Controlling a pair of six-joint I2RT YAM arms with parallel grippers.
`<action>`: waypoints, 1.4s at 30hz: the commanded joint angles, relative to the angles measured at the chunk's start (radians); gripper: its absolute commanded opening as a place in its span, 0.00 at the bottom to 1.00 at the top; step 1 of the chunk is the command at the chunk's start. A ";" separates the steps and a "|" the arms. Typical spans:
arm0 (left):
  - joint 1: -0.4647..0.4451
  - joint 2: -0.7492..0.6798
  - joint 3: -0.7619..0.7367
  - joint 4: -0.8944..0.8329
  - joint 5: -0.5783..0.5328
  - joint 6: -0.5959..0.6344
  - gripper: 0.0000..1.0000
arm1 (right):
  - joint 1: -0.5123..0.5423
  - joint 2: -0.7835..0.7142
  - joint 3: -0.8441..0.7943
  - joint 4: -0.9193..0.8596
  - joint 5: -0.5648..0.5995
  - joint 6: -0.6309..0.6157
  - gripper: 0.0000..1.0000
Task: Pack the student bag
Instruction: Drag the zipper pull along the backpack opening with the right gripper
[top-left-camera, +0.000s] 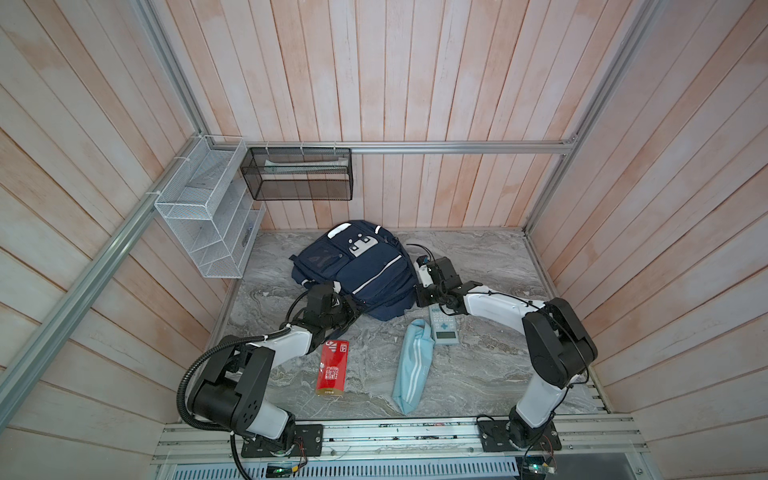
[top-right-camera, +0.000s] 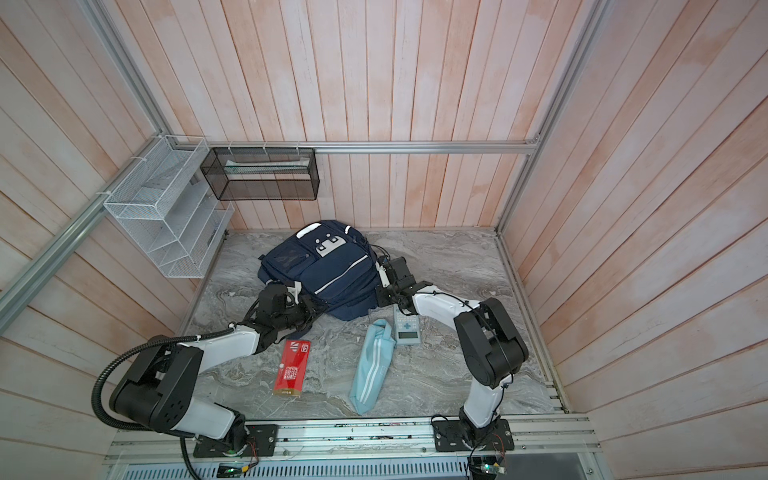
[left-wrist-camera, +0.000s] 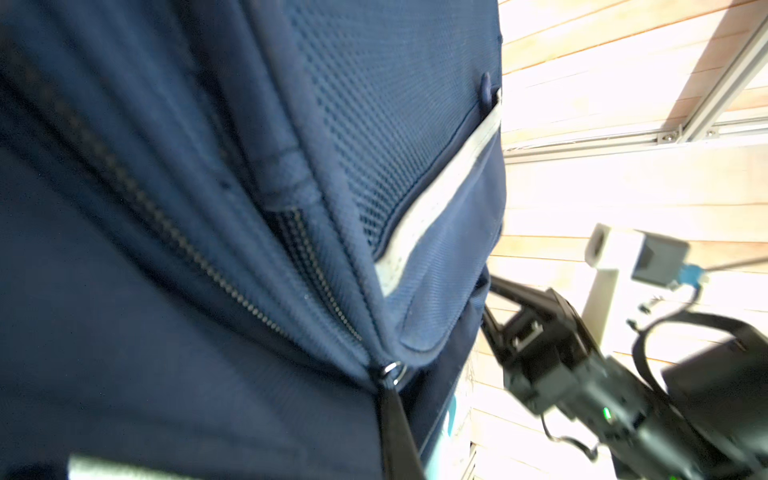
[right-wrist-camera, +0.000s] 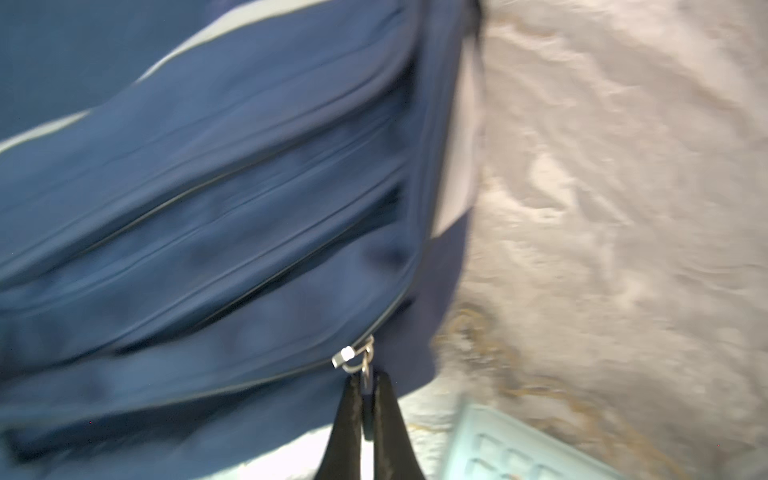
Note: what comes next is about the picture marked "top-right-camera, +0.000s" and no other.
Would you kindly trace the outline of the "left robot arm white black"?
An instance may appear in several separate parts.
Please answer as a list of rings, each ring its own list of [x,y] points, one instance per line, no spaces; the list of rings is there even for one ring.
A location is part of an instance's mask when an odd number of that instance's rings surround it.
[[[179,438],[205,437],[239,450],[249,431],[243,414],[195,397],[197,378],[234,359],[256,355],[284,335],[304,333],[325,305],[300,283],[268,284],[244,318],[220,331],[158,335],[113,360],[93,387],[92,408],[121,430]]]

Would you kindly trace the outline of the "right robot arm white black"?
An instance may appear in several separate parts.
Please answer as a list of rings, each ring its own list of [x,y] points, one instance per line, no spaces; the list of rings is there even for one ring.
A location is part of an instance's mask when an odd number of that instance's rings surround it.
[[[468,300],[430,282],[416,281],[403,257],[377,261],[381,285],[377,300],[395,305],[406,315],[437,320],[457,334],[465,364],[473,377],[460,421],[477,435],[498,418],[503,391],[513,382],[529,350],[500,300]]]

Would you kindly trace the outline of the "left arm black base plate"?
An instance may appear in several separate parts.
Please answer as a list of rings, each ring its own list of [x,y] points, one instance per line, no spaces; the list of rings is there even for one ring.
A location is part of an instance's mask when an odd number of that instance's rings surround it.
[[[194,447],[195,458],[271,457],[274,454],[277,424],[234,424],[222,439],[201,437]]]

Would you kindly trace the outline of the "red rectangular box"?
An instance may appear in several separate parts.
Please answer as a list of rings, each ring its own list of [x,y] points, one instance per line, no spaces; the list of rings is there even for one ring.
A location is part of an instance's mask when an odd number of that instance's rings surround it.
[[[273,388],[275,395],[301,395],[310,352],[310,341],[289,340],[285,343]]]

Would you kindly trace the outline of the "light blue pencil pouch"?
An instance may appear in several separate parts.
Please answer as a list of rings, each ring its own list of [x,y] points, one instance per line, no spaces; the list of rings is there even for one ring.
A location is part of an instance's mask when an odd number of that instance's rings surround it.
[[[368,327],[349,395],[357,414],[366,414],[375,406],[395,346],[392,327],[387,320],[378,319]]]

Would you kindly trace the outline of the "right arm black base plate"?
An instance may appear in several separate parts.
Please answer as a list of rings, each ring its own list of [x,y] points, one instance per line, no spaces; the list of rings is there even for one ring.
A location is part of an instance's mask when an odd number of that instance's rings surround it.
[[[506,453],[515,449],[507,420],[497,418],[482,428],[468,420],[449,420],[436,416],[430,420],[434,446],[438,452],[496,451]]]

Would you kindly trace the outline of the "light green calculator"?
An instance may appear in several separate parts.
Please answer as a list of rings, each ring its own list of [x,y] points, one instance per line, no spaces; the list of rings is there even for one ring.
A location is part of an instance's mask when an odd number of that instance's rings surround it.
[[[398,346],[419,345],[421,343],[420,317],[408,314],[398,305],[394,311],[394,339]]]

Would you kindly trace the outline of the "navy blue student backpack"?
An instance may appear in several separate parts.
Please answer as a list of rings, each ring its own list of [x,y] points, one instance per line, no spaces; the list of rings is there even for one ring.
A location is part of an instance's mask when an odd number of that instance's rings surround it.
[[[259,260],[263,283],[298,282],[303,293],[341,321],[366,316],[378,307],[381,278],[374,250],[361,232],[340,221],[309,224]]]

